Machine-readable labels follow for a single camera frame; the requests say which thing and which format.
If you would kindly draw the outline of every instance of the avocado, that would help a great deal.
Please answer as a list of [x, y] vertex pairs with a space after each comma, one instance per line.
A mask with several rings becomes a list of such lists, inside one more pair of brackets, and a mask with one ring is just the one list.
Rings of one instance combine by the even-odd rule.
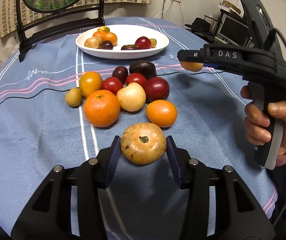
[[152, 62], [138, 60], [130, 65], [130, 73], [141, 73], [146, 79], [156, 77], [156, 68]]

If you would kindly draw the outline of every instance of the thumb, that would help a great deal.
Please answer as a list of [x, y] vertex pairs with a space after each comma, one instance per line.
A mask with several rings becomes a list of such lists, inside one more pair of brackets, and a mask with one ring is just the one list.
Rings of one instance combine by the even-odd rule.
[[286, 127], [286, 101], [269, 103], [267, 110], [271, 116], [277, 119], [282, 119], [285, 122]]

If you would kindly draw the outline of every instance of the fingernail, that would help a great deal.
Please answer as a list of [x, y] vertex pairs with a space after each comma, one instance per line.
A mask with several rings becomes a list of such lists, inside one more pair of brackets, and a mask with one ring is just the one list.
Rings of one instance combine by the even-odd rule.
[[275, 113], [278, 110], [278, 105], [276, 103], [269, 103], [268, 107], [272, 113]]
[[270, 141], [270, 133], [267, 132], [267, 131], [263, 131], [261, 136], [260, 136], [260, 139], [263, 141], [263, 142], [269, 142]]

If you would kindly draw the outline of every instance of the silver screw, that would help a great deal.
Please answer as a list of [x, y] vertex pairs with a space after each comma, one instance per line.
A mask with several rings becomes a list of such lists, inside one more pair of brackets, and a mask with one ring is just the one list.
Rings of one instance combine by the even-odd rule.
[[95, 165], [95, 164], [97, 164], [99, 161], [98, 161], [98, 159], [97, 158], [91, 158], [91, 159], [89, 159], [89, 164], [91, 164], [91, 165]]
[[225, 168], [224, 168], [228, 173], [229, 172], [232, 172], [234, 169], [233, 169], [233, 167], [232, 166], [225, 166]]
[[60, 172], [60, 171], [62, 170], [62, 166], [61, 166], [61, 165], [56, 165], [56, 166], [53, 168], [53, 170], [54, 170], [55, 172]]
[[197, 159], [190, 159], [190, 160], [188, 161], [188, 163], [189, 163], [190, 165], [195, 166], [195, 165], [198, 164], [198, 160], [197, 160]]

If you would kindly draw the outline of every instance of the white plate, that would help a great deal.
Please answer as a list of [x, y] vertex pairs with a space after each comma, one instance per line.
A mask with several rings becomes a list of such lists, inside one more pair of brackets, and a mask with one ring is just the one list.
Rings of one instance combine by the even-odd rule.
[[[157, 30], [147, 27], [126, 24], [108, 25], [108, 27], [112, 33], [116, 34], [118, 39], [116, 46], [114, 46], [112, 50], [92, 49], [84, 46], [85, 41], [93, 36], [98, 30], [98, 27], [79, 35], [75, 40], [76, 45], [89, 55], [108, 59], [136, 59], [149, 57], [161, 52], [169, 45], [167, 36]], [[156, 39], [156, 47], [153, 49], [121, 50], [122, 46], [134, 44], [135, 41], [142, 36], [146, 36], [149, 39]]]

